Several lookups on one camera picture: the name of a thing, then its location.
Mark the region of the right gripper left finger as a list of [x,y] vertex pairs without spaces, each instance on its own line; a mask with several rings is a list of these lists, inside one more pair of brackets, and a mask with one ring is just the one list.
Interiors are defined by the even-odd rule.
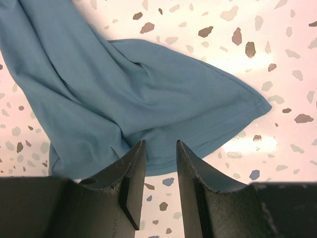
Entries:
[[3,238],[132,238],[140,228],[146,142],[80,182],[2,177]]

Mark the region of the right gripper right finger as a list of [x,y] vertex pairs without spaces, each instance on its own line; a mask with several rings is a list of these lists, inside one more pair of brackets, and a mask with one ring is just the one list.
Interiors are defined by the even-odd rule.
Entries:
[[244,184],[176,145],[177,174],[187,238],[314,238],[314,182]]

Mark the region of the blue ribbed tank top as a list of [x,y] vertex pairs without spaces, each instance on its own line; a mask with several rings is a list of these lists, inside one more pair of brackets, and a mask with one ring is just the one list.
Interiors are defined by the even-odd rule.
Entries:
[[3,0],[0,49],[51,144],[49,173],[87,178],[147,143],[148,176],[205,157],[271,110],[237,77],[141,39],[107,41],[70,0]]

